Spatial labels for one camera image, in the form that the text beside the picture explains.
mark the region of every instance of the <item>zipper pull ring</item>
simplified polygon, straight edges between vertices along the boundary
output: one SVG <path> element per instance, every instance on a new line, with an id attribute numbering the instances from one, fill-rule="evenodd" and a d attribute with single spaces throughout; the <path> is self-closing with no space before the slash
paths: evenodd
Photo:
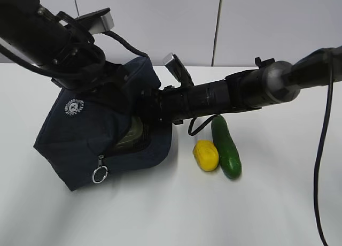
<path id="1" fill-rule="evenodd" d="M 92 179 L 92 182 L 95 183 L 95 184 L 99 184 L 99 183 L 102 183 L 103 181 L 105 181 L 105 179 L 107 178 L 108 176 L 108 168 L 106 166 L 103 166 L 102 164 L 102 160 L 105 158 L 105 156 L 103 155 L 100 155 L 98 156 L 98 168 L 94 170 L 94 172 L 92 173 L 92 176 L 91 176 L 91 179 Z M 95 180 L 95 175 L 98 171 L 100 171 L 101 169 L 104 169 L 105 171 L 105 174 L 103 175 L 102 179 L 100 181 L 96 181 Z"/>

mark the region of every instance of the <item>white table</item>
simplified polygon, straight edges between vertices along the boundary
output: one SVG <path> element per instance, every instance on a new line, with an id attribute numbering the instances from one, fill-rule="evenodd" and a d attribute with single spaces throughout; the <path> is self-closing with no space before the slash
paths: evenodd
<path id="1" fill-rule="evenodd" d="M 196 84 L 244 68 L 189 67 Z M 163 86 L 177 85 L 156 67 Z M 59 89 L 15 64 L 0 64 L 0 245 L 321 245 L 313 210 L 313 169 L 326 87 L 292 103 L 226 114 L 243 165 L 238 181 L 202 172 L 192 155 L 210 129 L 174 129 L 167 159 L 73 193 L 32 145 Z M 342 224 L 342 83 L 321 166 L 320 209 L 328 243 Z"/>

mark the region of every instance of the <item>navy blue bag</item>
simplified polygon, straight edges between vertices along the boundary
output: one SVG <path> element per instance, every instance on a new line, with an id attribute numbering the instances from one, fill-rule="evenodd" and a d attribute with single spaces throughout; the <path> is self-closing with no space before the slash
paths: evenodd
<path id="1" fill-rule="evenodd" d="M 132 107 L 142 91 L 161 86 L 149 58 L 138 57 L 124 67 L 129 78 L 122 90 L 133 103 Z M 130 126 L 131 115 L 79 100 L 73 92 L 62 89 L 34 148 L 73 191 L 92 182 L 99 162 L 113 174 L 153 167 L 166 158 L 172 140 L 171 124 L 145 125 L 147 143 L 137 150 L 110 151 Z"/>

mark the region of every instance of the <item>lemon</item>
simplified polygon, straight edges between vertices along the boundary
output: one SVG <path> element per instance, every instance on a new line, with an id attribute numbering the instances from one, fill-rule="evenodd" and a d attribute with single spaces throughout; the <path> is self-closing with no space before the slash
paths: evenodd
<path id="1" fill-rule="evenodd" d="M 212 171 L 219 164 L 219 153 L 210 141 L 198 141 L 193 149 L 193 155 L 199 167 L 204 171 Z"/>

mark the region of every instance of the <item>cucumber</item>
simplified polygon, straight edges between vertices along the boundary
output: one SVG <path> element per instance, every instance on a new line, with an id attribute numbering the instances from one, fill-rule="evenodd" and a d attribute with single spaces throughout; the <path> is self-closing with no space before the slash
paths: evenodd
<path id="1" fill-rule="evenodd" d="M 211 126 L 213 142 L 219 152 L 220 166 L 227 177 L 237 179 L 241 175 L 242 166 L 226 120 L 218 115 L 213 119 Z"/>

